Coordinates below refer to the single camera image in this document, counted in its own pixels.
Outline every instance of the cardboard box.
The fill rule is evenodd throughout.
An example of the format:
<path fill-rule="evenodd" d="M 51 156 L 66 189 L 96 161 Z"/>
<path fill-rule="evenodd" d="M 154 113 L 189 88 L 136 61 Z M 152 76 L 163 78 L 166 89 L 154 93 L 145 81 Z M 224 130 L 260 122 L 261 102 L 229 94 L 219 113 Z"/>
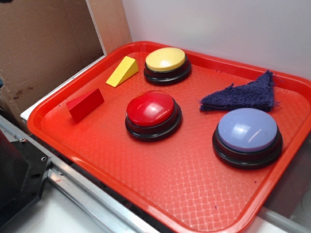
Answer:
<path fill-rule="evenodd" d="M 0 3 L 0 114 L 20 113 L 104 53 L 85 0 Z"/>

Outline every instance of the red triangular block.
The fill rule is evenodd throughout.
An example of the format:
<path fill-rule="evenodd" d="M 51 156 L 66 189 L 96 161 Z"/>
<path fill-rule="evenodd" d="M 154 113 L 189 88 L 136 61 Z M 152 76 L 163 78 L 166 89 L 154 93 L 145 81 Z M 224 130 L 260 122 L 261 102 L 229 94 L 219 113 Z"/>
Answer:
<path fill-rule="evenodd" d="M 66 105 L 73 120 L 78 123 L 103 102 L 104 98 L 101 91 L 96 89 L 74 100 L 68 101 Z"/>

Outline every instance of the plastic tray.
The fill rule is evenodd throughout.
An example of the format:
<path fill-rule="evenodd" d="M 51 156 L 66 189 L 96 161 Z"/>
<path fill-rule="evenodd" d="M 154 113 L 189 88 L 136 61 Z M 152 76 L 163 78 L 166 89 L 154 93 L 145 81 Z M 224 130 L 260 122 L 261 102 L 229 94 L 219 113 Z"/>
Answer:
<path fill-rule="evenodd" d="M 156 86 L 143 75 L 146 56 L 165 45 L 136 42 L 102 59 L 41 103 L 29 130 L 132 203 L 176 232 L 238 232 L 244 229 L 294 157 L 311 128 L 311 82 L 276 73 L 275 101 L 269 113 L 284 138 L 281 157 L 258 170 L 222 163 L 212 134 L 226 111 L 200 112 L 199 100 L 232 83 L 246 84 L 266 69 L 186 51 L 192 73 L 184 81 Z M 105 82 L 124 56 L 139 72 L 114 88 Z M 75 124 L 66 102 L 95 88 L 105 102 Z M 178 131 L 158 142 L 139 142 L 125 128 L 127 104 L 149 90 L 169 93 L 180 105 Z"/>

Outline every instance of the button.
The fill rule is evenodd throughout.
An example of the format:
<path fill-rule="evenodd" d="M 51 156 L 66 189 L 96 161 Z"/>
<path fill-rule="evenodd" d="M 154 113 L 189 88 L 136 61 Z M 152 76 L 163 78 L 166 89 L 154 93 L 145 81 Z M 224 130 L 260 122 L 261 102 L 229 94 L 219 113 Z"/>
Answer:
<path fill-rule="evenodd" d="M 161 91 L 145 92 L 127 106 L 125 126 L 140 141 L 157 141 L 173 134 L 181 125 L 182 112 L 176 101 Z"/>
<path fill-rule="evenodd" d="M 126 109 L 129 120 L 142 127 L 163 123 L 172 115 L 173 111 L 173 98 L 161 91 L 150 91 L 137 96 Z"/>
<path fill-rule="evenodd" d="M 151 52 L 146 65 L 152 71 L 165 72 L 180 67 L 186 60 L 185 52 L 178 48 L 162 48 Z"/>
<path fill-rule="evenodd" d="M 226 164 L 256 169 L 278 159 L 283 138 L 269 114 L 258 109 L 241 108 L 223 116 L 212 143 L 216 155 Z"/>
<path fill-rule="evenodd" d="M 256 152 L 269 147 L 277 133 L 274 119 L 252 108 L 241 108 L 224 115 L 218 124 L 220 139 L 231 149 Z"/>
<path fill-rule="evenodd" d="M 154 85 L 171 85 L 191 74 L 191 62 L 178 48 L 162 48 L 146 57 L 144 75 Z"/>

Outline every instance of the navy washcloth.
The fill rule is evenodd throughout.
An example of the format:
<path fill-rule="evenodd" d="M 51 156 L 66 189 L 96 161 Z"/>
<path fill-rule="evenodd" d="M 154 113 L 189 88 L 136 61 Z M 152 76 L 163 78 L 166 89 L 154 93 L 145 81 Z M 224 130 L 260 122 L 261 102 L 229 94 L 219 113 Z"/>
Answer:
<path fill-rule="evenodd" d="M 245 85 L 229 87 L 216 91 L 200 100 L 200 110 L 234 110 L 238 108 L 256 108 L 266 112 L 274 106 L 272 80 L 273 73 L 267 70 L 255 81 Z"/>

